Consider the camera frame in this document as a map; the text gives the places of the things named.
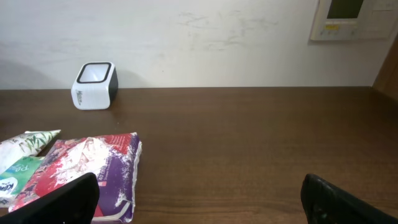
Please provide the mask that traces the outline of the white wall control panel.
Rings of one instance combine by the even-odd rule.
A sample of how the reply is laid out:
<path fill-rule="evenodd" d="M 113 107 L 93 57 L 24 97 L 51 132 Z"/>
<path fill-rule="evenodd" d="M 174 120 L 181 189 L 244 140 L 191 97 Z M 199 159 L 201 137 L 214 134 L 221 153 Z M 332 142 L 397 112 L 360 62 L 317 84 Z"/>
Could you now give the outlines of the white wall control panel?
<path fill-rule="evenodd" d="M 311 41 L 387 39 L 397 21 L 397 0 L 319 0 Z"/>

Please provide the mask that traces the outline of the white barcode scanner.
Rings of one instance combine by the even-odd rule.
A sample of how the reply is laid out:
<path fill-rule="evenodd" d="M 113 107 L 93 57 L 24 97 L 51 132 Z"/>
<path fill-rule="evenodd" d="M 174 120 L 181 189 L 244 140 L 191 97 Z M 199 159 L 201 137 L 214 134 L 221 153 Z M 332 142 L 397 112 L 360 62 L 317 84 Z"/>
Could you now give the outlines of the white barcode scanner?
<path fill-rule="evenodd" d="M 112 62 L 88 62 L 76 77 L 71 96 L 79 110 L 105 110 L 114 101 L 119 88 L 116 66 Z"/>

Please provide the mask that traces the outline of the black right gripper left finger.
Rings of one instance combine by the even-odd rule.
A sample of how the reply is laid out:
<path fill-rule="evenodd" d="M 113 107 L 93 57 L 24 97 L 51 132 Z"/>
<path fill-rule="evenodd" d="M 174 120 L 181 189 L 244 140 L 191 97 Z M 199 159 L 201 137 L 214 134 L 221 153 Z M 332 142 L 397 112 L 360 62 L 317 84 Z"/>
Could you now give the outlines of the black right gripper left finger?
<path fill-rule="evenodd" d="M 96 176 L 87 173 L 1 217 L 5 224 L 90 223 L 100 196 Z"/>

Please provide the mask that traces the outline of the brown wooden door frame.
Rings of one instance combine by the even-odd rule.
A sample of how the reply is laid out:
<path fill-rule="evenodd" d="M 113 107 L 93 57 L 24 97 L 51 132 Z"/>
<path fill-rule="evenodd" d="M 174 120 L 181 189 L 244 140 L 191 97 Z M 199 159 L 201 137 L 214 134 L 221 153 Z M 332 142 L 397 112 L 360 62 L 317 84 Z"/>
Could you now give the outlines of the brown wooden door frame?
<path fill-rule="evenodd" d="M 373 83 L 373 88 L 397 101 L 398 41 L 395 37 L 389 53 Z"/>

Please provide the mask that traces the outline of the white tube gold cap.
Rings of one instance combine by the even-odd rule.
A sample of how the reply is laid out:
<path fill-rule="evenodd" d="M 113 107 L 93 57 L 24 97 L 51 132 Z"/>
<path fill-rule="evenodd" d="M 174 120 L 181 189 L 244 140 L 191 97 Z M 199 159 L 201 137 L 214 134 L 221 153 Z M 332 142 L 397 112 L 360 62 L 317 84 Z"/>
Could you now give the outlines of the white tube gold cap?
<path fill-rule="evenodd" d="M 26 131 L 18 136 L 1 141 L 1 173 L 22 157 L 37 156 L 60 132 L 60 129 Z"/>

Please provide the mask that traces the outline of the small green tissue packet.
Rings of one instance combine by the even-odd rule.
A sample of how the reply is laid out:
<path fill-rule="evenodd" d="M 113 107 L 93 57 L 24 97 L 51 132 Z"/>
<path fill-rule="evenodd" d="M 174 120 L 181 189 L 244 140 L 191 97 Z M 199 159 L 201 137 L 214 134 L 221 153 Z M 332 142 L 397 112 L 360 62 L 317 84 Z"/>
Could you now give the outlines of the small green tissue packet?
<path fill-rule="evenodd" d="M 10 207 L 44 157 L 22 157 L 1 174 L 1 208 Z"/>

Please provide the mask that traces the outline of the red purple tissue pack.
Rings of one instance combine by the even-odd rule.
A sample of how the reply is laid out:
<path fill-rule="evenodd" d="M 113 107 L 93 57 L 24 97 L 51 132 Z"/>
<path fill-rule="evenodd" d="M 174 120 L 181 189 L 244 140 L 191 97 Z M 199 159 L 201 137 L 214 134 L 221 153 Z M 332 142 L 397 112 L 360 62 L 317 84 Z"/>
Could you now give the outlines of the red purple tissue pack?
<path fill-rule="evenodd" d="M 137 133 L 58 140 L 8 208 L 18 208 L 93 173 L 99 200 L 93 223 L 129 223 L 135 209 L 137 166 L 142 143 Z"/>

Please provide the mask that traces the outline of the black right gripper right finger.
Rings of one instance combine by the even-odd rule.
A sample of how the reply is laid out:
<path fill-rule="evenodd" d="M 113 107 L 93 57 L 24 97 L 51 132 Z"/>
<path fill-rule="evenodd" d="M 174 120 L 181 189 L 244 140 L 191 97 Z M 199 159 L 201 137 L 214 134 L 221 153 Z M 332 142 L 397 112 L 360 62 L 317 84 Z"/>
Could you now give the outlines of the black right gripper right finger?
<path fill-rule="evenodd" d="M 305 176 L 300 198 L 308 224 L 397 224 L 397 218 L 315 174 Z"/>

